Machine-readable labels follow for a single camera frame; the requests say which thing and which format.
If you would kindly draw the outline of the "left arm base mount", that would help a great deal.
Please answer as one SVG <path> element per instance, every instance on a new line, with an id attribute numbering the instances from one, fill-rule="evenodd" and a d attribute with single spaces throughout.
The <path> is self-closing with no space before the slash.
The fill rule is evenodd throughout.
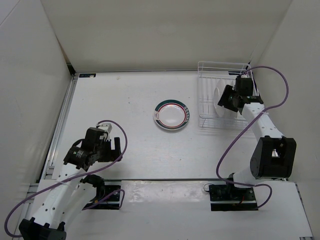
<path id="1" fill-rule="evenodd" d="M 89 210 L 119 210 L 124 200 L 121 180 L 104 181 L 104 187 L 97 197 L 90 200 L 85 209 Z"/>

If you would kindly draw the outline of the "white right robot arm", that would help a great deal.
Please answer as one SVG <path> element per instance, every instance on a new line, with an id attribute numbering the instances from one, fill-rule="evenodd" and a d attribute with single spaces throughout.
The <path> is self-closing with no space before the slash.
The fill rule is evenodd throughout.
<path id="1" fill-rule="evenodd" d="M 249 167 L 230 175 L 232 183 L 224 188 L 227 198 L 236 200 L 242 195 L 243 188 L 256 186 L 266 179 L 291 176 L 297 143 L 294 138 L 285 137 L 274 125 L 265 112 L 263 100 L 254 95 L 251 78 L 238 75 L 234 86 L 225 86 L 218 105 L 240 113 L 257 140 Z"/>

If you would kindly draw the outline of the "white plate with green emblem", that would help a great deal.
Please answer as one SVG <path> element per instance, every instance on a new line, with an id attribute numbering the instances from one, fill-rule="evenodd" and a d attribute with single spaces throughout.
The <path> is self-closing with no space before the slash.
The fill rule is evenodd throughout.
<path id="1" fill-rule="evenodd" d="M 245 80 L 238 79 L 235 81 L 235 86 L 232 94 L 232 100 L 231 103 L 233 107 L 241 113 L 244 105 L 243 97 L 247 93 L 247 84 L 245 83 Z"/>

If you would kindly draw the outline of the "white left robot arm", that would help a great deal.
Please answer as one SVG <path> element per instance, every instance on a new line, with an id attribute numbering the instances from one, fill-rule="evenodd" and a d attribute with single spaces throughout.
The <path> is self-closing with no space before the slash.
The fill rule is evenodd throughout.
<path id="1" fill-rule="evenodd" d="M 120 138 L 110 139 L 112 125 L 102 123 L 87 129 L 63 159 L 58 186 L 48 190 L 39 209 L 19 224 L 24 240 L 64 240 L 66 229 L 88 203 L 95 204 L 108 195 L 105 181 L 96 172 L 89 173 L 95 163 L 111 163 L 121 159 Z"/>

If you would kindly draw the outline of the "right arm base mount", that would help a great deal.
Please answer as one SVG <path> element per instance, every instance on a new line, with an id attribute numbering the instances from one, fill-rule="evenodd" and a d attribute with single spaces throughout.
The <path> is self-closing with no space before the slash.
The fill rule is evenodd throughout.
<path id="1" fill-rule="evenodd" d="M 232 184 L 212 184 L 203 186 L 209 194 L 212 212 L 257 211 L 258 204 L 253 188 L 238 188 Z"/>

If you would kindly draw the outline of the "white plate with teal rim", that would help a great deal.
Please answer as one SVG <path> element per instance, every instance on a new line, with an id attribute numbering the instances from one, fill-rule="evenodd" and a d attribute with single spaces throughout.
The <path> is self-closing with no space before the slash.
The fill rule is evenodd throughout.
<path id="1" fill-rule="evenodd" d="M 218 105 L 219 101 L 221 100 L 221 97 L 223 95 L 223 92 L 225 90 L 225 87 L 227 85 L 227 82 L 223 79 L 220 79 L 214 89 L 213 93 L 213 105 L 216 114 L 219 118 L 225 118 L 226 117 L 226 109 L 223 106 Z"/>

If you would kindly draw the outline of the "plate with red green rim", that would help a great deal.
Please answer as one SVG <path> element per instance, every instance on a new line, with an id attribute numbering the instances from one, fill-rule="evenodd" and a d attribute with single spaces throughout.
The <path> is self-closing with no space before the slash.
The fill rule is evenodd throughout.
<path id="1" fill-rule="evenodd" d="M 153 119 L 166 131 L 178 131 L 189 123 L 190 110 L 179 100 L 167 99 L 155 107 Z"/>

